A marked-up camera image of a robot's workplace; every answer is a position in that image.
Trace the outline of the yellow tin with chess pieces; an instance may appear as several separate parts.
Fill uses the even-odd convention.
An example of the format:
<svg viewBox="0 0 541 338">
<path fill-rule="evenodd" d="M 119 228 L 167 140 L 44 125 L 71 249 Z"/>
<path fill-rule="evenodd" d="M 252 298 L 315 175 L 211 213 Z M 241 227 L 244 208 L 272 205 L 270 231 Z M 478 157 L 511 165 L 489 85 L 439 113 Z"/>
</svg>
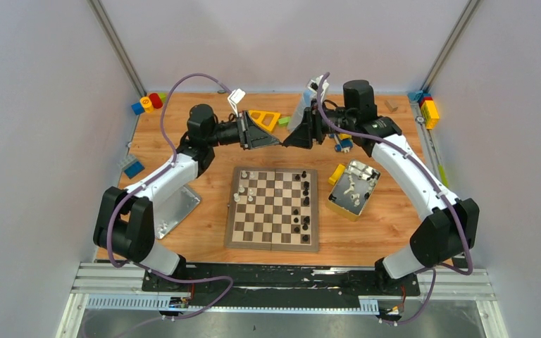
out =
<svg viewBox="0 0 541 338">
<path fill-rule="evenodd" d="M 327 207 L 336 214 L 357 221 L 378 184 L 381 172 L 358 160 L 351 160 L 332 186 L 326 201 Z"/>
</svg>

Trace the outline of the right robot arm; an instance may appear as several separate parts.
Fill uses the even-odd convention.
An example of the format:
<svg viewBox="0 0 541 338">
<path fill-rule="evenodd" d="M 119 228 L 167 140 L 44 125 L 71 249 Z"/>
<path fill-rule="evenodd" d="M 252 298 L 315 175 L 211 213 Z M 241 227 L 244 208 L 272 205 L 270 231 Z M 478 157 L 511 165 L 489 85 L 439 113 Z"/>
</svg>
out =
<svg viewBox="0 0 541 338">
<path fill-rule="evenodd" d="M 374 284 L 383 294 L 391 294 L 402 279 L 463 254 L 467 269 L 453 265 L 449 269 L 470 275 L 473 261 L 470 250 L 475 244 L 480 209 L 471 199 L 460 199 L 441 183 L 415 154 L 402 129 L 393 119 L 378 114 L 374 89 L 367 80 L 344 83 L 343 106 L 325 106 L 328 75 L 309 81 L 303 95 L 306 108 L 298 126 L 283 142 L 284 146 L 310 149 L 331 133 L 352 136 L 366 155 L 378 162 L 416 209 L 421 224 L 409 243 L 396 253 L 376 262 Z"/>
</svg>

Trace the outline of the wooden chess board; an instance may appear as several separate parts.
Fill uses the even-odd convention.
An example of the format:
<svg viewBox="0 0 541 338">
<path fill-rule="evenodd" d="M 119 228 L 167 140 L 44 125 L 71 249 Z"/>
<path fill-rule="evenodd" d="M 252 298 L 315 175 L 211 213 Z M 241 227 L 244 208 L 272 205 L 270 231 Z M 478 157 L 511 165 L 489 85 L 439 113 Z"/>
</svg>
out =
<svg viewBox="0 0 541 338">
<path fill-rule="evenodd" d="M 311 168 L 233 170 L 225 247 L 319 251 L 318 172 Z"/>
</svg>

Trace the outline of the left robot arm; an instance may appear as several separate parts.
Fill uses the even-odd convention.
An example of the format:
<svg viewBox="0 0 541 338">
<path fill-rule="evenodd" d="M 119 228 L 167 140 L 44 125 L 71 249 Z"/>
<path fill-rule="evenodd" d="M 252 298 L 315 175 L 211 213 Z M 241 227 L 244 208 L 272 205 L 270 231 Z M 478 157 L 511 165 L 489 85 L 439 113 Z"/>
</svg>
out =
<svg viewBox="0 0 541 338">
<path fill-rule="evenodd" d="M 193 106 L 187 131 L 165 164 L 126 189 L 109 187 L 104 192 L 93 242 L 114 256 L 159 272 L 161 282 L 169 290 L 181 290 L 188 275 L 180 267 L 181 255 L 156 241 L 157 227 L 186 206 L 179 200 L 180 190 L 209 168 L 217 146 L 239 144 L 252 150 L 279 143 L 246 112 L 223 122 L 209 105 Z"/>
</svg>

